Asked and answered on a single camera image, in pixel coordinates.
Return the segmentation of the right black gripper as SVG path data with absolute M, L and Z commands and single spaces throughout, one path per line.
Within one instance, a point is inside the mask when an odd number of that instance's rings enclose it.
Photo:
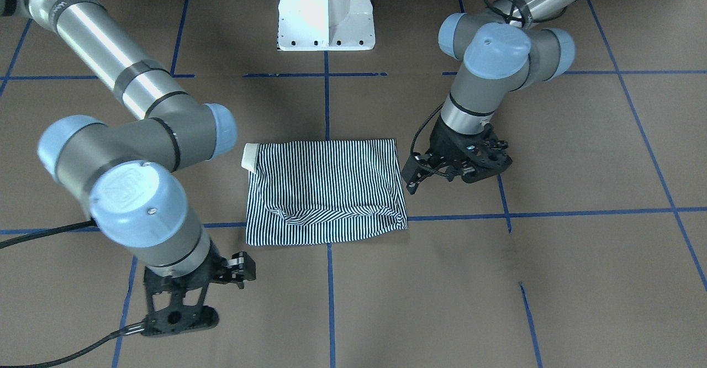
M 143 285 L 147 314 L 143 320 L 144 337 L 166 337 L 212 329 L 219 324 L 219 313 L 205 305 L 211 284 L 235 284 L 239 289 L 257 278 L 257 264 L 245 251 L 224 258 L 210 251 L 196 270 L 180 277 L 161 277 L 147 268 Z

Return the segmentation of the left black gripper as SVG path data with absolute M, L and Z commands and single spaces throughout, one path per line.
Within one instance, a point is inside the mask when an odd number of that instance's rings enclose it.
M 428 116 L 414 134 L 409 159 L 402 169 L 409 194 L 415 194 L 419 185 L 433 175 L 449 182 L 460 177 L 466 183 L 475 183 L 501 174 L 513 163 L 506 151 L 508 142 L 498 139 L 492 124 L 485 124 L 479 134 L 464 135 L 452 130 L 440 117 L 431 131 L 429 148 L 424 154 L 416 153 L 416 140 L 431 119 Z

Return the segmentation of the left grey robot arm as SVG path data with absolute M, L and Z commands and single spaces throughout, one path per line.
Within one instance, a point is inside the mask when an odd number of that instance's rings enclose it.
M 506 94 L 565 73 L 576 56 L 567 31 L 535 26 L 578 0 L 483 0 L 477 14 L 454 13 L 440 26 L 439 47 L 461 62 L 436 117 L 425 153 L 411 151 L 401 175 L 414 194 L 428 177 L 474 183 L 504 172 L 512 159 L 492 117 Z

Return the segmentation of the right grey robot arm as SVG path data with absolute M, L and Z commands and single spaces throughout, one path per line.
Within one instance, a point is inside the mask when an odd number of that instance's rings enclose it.
M 238 130 L 221 104 L 199 104 L 142 49 L 99 0 L 2 0 L 64 41 L 135 117 L 110 127 L 65 117 L 40 137 L 38 156 L 106 237 L 145 265 L 148 312 L 125 334 L 149 337 L 214 328 L 210 284 L 254 280 L 245 253 L 221 257 L 174 172 L 230 151 Z

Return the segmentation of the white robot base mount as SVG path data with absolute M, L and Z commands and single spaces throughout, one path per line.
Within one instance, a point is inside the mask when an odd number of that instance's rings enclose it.
M 367 51 L 376 46 L 373 0 L 279 0 L 281 51 Z

